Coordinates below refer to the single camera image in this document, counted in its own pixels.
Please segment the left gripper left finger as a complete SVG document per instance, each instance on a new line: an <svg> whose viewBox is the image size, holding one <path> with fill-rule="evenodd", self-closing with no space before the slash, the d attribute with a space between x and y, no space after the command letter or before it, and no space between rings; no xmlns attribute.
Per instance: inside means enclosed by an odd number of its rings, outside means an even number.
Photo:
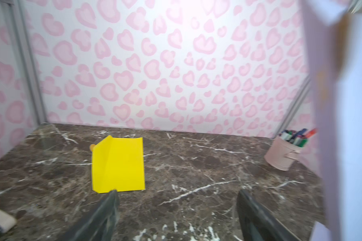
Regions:
<svg viewBox="0 0 362 241"><path fill-rule="evenodd" d="M120 218L119 205L118 192L110 191L57 240L110 241Z"/></svg>

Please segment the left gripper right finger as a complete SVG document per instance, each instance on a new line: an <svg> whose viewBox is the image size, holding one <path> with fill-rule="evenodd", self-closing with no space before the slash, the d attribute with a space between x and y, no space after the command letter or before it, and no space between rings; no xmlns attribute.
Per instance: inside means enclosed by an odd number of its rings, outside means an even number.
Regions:
<svg viewBox="0 0 362 241"><path fill-rule="evenodd" d="M299 238L274 218L270 211L248 193L239 191L236 200L243 239L245 241L298 241Z"/></svg>

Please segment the yellow envelope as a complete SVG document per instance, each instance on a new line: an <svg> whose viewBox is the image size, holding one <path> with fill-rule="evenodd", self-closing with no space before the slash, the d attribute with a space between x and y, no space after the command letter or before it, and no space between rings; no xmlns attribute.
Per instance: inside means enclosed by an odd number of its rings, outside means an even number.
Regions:
<svg viewBox="0 0 362 241"><path fill-rule="evenodd" d="M145 190L142 138L107 136L90 145L92 189L96 193Z"/></svg>

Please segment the purple envelope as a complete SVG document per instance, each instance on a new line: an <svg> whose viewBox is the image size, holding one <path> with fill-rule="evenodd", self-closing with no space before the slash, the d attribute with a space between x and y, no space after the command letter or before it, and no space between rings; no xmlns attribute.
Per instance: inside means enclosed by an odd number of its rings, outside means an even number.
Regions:
<svg viewBox="0 0 362 241"><path fill-rule="evenodd" d="M327 226L362 241L362 7L301 1Z"/></svg>

